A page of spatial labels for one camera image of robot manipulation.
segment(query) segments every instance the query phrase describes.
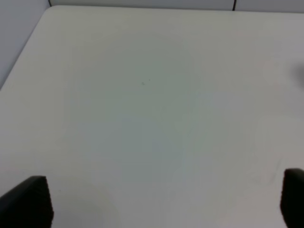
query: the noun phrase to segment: white wall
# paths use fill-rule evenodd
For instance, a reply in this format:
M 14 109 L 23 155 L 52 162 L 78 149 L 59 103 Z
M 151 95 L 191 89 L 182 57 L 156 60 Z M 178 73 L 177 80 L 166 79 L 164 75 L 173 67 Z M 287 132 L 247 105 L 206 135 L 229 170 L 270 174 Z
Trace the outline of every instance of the white wall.
M 50 0 L 52 5 L 232 10 L 234 0 Z
M 0 87 L 47 7 L 47 0 L 0 0 Z
M 304 12 L 304 0 L 237 0 L 236 10 Z

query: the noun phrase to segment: white tabletop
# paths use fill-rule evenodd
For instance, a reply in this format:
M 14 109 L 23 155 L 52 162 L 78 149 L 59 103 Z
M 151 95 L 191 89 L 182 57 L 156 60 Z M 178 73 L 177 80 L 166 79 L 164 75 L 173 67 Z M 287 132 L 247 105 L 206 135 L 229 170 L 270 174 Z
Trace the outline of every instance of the white tabletop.
M 54 228 L 285 227 L 304 168 L 304 15 L 52 7 L 0 91 L 0 193 Z

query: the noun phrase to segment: white table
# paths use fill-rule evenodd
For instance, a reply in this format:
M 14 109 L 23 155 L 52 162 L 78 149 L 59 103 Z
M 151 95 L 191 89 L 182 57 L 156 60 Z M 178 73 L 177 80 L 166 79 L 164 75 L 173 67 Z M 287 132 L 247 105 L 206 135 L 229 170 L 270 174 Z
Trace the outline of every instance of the white table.
M 283 228 L 304 168 L 304 15 L 52 7 L 0 91 L 0 193 L 54 228 Z

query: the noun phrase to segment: table surface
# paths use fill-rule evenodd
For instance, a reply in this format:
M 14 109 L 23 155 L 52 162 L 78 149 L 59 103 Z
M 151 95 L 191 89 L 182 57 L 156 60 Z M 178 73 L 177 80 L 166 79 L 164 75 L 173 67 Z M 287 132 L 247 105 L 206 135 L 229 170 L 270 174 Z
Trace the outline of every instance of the table surface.
M 57 6 L 0 91 L 0 193 L 54 228 L 285 227 L 304 168 L 304 15 Z

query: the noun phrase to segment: black object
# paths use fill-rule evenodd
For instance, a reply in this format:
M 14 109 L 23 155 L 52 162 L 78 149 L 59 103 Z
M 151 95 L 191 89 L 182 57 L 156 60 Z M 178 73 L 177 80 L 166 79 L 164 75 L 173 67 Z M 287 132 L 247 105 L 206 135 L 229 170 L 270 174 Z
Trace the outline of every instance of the black object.
M 46 177 L 30 177 L 0 198 L 0 228 L 50 228 L 53 217 Z
M 281 212 L 288 228 L 304 228 L 304 171 L 287 169 L 284 173 Z
M 237 0 L 234 0 L 232 11 L 236 11 L 236 6 L 237 6 Z

